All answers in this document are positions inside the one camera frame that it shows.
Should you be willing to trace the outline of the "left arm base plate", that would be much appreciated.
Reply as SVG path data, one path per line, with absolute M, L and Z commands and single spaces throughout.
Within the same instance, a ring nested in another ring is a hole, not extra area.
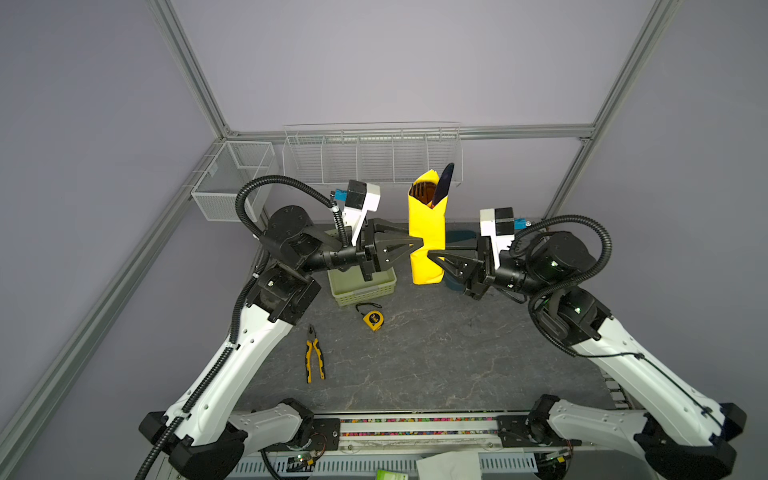
M 341 421 L 339 418 L 315 417 L 299 431 L 288 443 L 277 443 L 266 448 L 269 452 L 288 451 L 337 451 L 341 440 Z

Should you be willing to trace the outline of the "purple metal spoon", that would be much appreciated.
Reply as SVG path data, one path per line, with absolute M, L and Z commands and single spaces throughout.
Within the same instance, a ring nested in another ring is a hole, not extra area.
M 442 171 L 439 181 L 436 185 L 434 195 L 432 197 L 432 200 L 430 202 L 430 206 L 434 208 L 439 203 L 442 202 L 442 200 L 448 196 L 450 185 L 452 182 L 452 177 L 455 169 L 455 164 L 453 162 L 448 163 L 444 170 Z

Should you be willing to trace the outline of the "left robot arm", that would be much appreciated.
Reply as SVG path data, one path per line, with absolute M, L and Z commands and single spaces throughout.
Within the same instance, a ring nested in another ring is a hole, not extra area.
M 336 232 L 318 228 L 301 207 L 277 210 L 266 227 L 251 218 L 246 203 L 258 190 L 284 185 L 303 192 L 333 215 Z M 275 445 L 303 448 L 313 440 L 314 414 L 286 399 L 276 406 L 238 414 L 235 406 L 274 348 L 309 310 L 320 291 L 317 271 L 377 272 L 422 247 L 420 238 L 391 222 L 371 219 L 379 186 L 352 180 L 325 195 L 301 180 L 266 175 L 236 194 L 240 222 L 261 246 L 255 266 L 235 301 L 229 331 L 217 353 L 189 389 L 164 411 L 150 412 L 139 430 L 151 449 L 136 474 L 145 479 L 160 455 L 186 479 L 224 479 L 239 461 Z

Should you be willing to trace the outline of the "purple metal fork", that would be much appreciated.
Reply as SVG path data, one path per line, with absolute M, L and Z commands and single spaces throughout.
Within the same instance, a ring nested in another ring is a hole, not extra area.
M 433 182 L 414 183 L 411 186 L 409 195 L 422 204 L 430 207 L 432 205 L 436 189 L 437 184 Z

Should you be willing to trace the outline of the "yellow paper napkin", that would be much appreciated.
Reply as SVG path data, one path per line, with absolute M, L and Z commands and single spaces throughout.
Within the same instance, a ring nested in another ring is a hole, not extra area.
M 429 250 L 446 247 L 446 210 L 448 197 L 434 207 L 408 194 L 409 235 L 423 240 L 423 246 L 410 255 L 412 279 L 415 285 L 440 283 L 444 270 L 427 254 Z

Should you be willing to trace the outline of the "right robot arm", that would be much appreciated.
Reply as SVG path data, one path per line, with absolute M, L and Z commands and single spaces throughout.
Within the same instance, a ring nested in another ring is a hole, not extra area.
M 431 249 L 428 258 L 479 300 L 495 288 L 524 303 L 536 330 L 559 351 L 591 361 L 637 400 L 639 409 L 585 407 L 543 395 L 526 429 L 538 445 L 594 444 L 642 459 L 664 479 L 723 479 L 737 451 L 731 440 L 747 415 L 690 386 L 644 348 L 583 289 L 608 264 L 608 230 L 583 215 L 560 215 L 515 230 L 491 218 L 472 249 Z

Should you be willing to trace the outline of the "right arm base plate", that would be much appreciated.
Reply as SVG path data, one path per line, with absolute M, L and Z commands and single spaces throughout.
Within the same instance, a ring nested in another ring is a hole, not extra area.
M 582 445 L 581 440 L 561 437 L 544 420 L 530 420 L 527 415 L 499 415 L 496 422 L 497 436 L 503 448 Z

